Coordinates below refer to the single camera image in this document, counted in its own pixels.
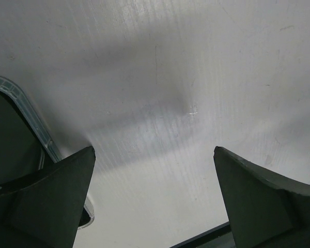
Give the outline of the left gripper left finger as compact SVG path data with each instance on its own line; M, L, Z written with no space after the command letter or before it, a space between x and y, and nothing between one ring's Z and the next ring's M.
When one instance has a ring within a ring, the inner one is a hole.
M89 146L0 184L0 247L73 247L95 161Z

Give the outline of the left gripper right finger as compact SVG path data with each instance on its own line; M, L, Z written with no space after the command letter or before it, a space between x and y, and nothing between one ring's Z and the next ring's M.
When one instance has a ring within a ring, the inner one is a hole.
M310 247L310 184L224 147L213 158L236 247Z

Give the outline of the silver-edged phone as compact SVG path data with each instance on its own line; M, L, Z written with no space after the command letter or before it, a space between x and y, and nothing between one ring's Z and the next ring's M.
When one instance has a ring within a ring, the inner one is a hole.
M0 76L0 184L62 158L23 90Z

